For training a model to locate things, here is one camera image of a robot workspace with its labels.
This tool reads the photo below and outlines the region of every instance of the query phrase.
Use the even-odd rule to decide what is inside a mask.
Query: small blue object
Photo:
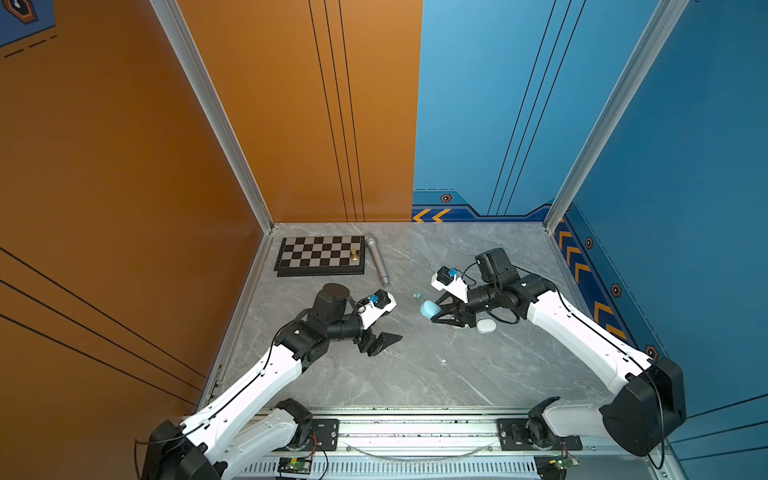
[[[426,302],[422,303],[421,313],[428,319],[432,319],[432,317],[440,313],[440,310],[440,305],[432,302],[431,300],[427,300]]]

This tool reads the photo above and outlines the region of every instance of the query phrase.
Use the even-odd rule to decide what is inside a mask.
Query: white lid
[[[479,333],[485,335],[486,333],[490,333],[496,330],[496,322],[494,322],[492,319],[478,320],[478,324],[475,328]]]

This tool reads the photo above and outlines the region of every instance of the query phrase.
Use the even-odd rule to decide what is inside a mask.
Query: orange wall
[[[275,221],[410,220],[420,0],[179,4]]]
[[[29,265],[0,250],[0,463],[134,478],[133,439],[194,411],[262,233],[149,2],[55,14],[0,48],[0,247]]]

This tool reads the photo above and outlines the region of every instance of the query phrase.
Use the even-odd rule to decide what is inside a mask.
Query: gray marble tabletop
[[[436,325],[419,314],[424,300],[437,300],[430,286],[441,266],[462,270],[474,255],[503,247],[510,260],[568,291],[558,258],[540,223],[278,223],[259,283],[227,363],[223,387],[243,375],[269,347],[274,333],[312,306],[325,283],[341,283],[353,298],[382,288],[370,255],[364,275],[276,276],[283,237],[366,235],[378,240],[392,281],[387,290],[398,306],[372,327],[403,339],[381,354],[360,354],[352,342],[329,352],[269,406],[293,397],[308,408],[342,406],[493,406],[530,408],[550,396],[599,399],[608,394],[592,371],[545,331],[529,322],[499,323],[495,332]],[[468,271],[477,280],[476,268]],[[417,300],[414,294],[421,293]],[[498,315],[514,319],[510,312]]]

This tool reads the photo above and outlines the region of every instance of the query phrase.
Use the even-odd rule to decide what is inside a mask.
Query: chessboard
[[[275,263],[277,276],[362,275],[365,268],[364,236],[283,238]]]

